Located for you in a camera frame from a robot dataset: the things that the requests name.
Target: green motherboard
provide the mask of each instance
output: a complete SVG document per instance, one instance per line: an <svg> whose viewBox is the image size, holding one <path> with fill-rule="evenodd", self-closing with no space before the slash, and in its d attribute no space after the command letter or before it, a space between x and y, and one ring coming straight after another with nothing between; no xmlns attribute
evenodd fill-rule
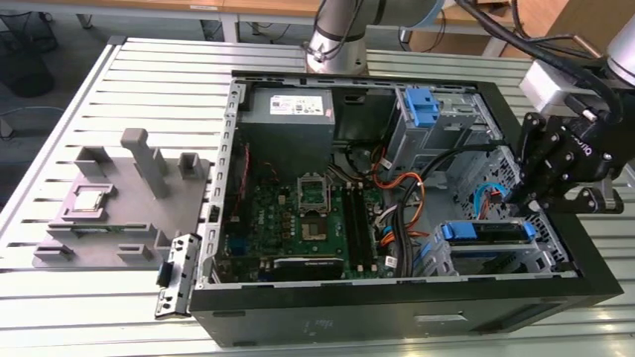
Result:
<svg viewBox="0 0 635 357"><path fill-rule="evenodd" d="M338 258L344 261L342 278L362 279L377 277L377 267L356 265L350 257L358 252L349 252L350 244L346 241L346 232L352 232L350 213L345 212L346 198L350 188L342 186L326 187L326 213L306 212L300 215L298 203L318 204L322 202L322 185L302 186L301 195L293 184L260 185L253 189L250 197L246 230L241 234L228 232L226 247L229 257L225 260L230 270L232 280L236 282L256 282L265 280L262 272L269 270L269 264L276 258ZM376 250L370 222L373 211L381 202L381 193L369 188L356 191L362 197L362 208L357 207L361 223L366 230L357 239L365 248L366 262L376 260Z"/></svg>

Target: slotted aluminum table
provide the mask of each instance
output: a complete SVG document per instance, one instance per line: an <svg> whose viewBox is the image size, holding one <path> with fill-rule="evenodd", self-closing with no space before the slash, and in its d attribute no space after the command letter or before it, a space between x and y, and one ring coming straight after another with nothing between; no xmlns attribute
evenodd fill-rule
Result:
<svg viewBox="0 0 635 357"><path fill-rule="evenodd" d="M532 110L516 87L529 61L368 51L368 66L374 76L495 82L519 119ZM164 157L196 151L213 161L232 69L302 71L302 53L289 46L158 39L106 46L0 214L0 356L228 351L258 356L635 356L635 191L625 174L616 182L624 214L581 216L625 293L508 335L222 351L193 319L153 320L154 271L32 269L34 244L77 173L72 160L80 147L100 145L112 156L128 155L116 147L121 131L141 127Z"/></svg>

